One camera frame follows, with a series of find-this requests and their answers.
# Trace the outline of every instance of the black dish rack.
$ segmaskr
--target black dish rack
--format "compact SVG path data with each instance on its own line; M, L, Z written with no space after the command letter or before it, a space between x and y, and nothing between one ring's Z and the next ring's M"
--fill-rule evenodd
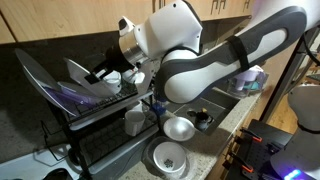
M122 89L118 94L105 99L94 107L88 108L82 104L75 104L80 114L80 116L76 117L69 115L47 101L50 110L71 146L71 149L68 151L69 159L74 165L81 166L83 170L82 177L91 179L91 167L95 166L95 164L117 148L134 140L135 137L127 135L124 131L123 115L126 112L125 107L147 97L149 97L149 104L147 105L150 105L152 104L152 94L152 90L148 90L143 95L138 94L135 85L123 81ZM81 125L81 123L86 123L86 121L91 119L95 119L95 121L85 124L80 128L72 128L74 124L78 123L77 125ZM156 125L157 120L154 121L147 118L140 134ZM48 135L55 133L50 133L43 122L42 128L45 132L44 138L47 148L55 157L47 140Z

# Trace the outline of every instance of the countertop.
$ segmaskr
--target countertop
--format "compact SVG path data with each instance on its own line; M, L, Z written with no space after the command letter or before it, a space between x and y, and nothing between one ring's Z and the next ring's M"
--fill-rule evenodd
M188 179L205 179L207 177L259 97L260 93L241 99L212 134L206 135L196 130L190 140L179 142L190 152L190 157L194 160L193 171L187 176ZM169 118L174 115L167 112L165 116ZM149 172L145 164L140 161L120 179L163 179L163 176Z

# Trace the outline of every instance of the sink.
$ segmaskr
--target sink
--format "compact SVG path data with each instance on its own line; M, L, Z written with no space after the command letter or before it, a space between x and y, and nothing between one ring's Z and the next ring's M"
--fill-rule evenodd
M214 121L209 124L208 128L199 131L210 135L239 101L240 99L232 97L218 88L214 88L203 95L202 98L190 104L169 103L166 105L166 108L176 116L189 119L192 123L195 123L195 119L187 115L188 110L200 111L201 108L207 109L207 113L213 117Z

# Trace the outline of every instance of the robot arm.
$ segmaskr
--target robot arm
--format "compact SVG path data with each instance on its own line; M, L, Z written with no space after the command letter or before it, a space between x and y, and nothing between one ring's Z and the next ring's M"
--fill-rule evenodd
M246 28L199 56L201 22L187 2L177 0L143 24L122 21L131 27L124 28L127 32L121 32L119 44L107 51L107 60L86 79L94 83L112 70L124 72L161 57L157 92L171 102L188 103L290 46L319 24L319 7L319 0L256 0Z

